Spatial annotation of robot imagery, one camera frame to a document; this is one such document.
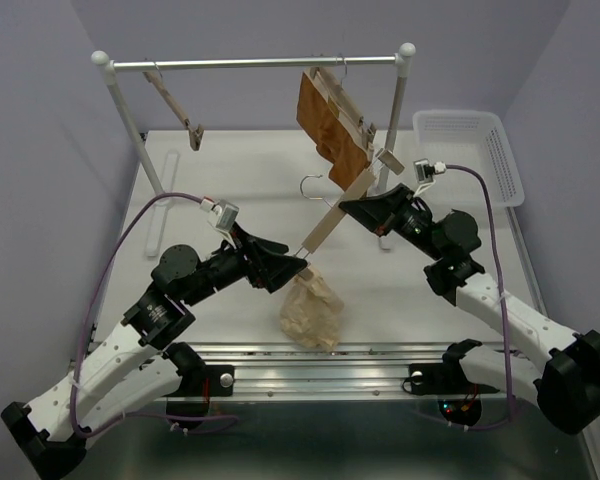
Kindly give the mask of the beige clip hanger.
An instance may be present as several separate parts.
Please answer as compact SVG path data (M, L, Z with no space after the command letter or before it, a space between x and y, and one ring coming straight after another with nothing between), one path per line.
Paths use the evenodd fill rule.
M306 258L308 255L314 254L317 251L345 217L345 212L340 208L340 204L343 201L361 199L367 193L368 189L372 187L374 182L377 182L377 187L380 187L381 181L379 177L381 175L388 171L393 172L395 175L401 175L405 169L405 164L405 157L397 157L396 153L389 150L387 147L381 148L374 154L372 164L358 175L356 180L333 204L329 203L324 197L309 196L305 193L304 183L308 179L320 179L323 177L322 174L306 175L299 184L301 195L308 200L322 201L329 206L330 209L313 228L310 234L301 242L301 247L297 250L295 256L298 256L302 250L305 250L306 255L304 258Z

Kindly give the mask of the cream beige underwear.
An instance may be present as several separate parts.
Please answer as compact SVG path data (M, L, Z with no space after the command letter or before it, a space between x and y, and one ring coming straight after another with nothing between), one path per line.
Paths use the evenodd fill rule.
M297 344L332 352L340 342L344 302L309 265L296 275L279 313L281 331Z

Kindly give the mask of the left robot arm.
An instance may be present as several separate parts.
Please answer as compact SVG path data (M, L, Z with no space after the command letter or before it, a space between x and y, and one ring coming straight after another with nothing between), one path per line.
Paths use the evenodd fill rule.
M207 259L185 244L165 250L144 294L73 372L33 400L3 409L2 421L38 476L65 477L84 459L89 440L156 398L195 392L206 365L178 339L195 320L190 307L242 279L278 291L308 265L288 251L239 225Z

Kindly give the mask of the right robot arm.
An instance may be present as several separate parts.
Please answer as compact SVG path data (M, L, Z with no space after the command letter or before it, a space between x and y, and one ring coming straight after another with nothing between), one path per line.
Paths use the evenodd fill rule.
M340 209L378 237L397 233L433 259L432 291L503 337L495 352L477 341L448 348L440 366L452 390L482 384L523 398L566 434L600 416L600 333L560 325L507 292L471 254L481 241L475 219L453 210L440 220L407 186L343 201Z

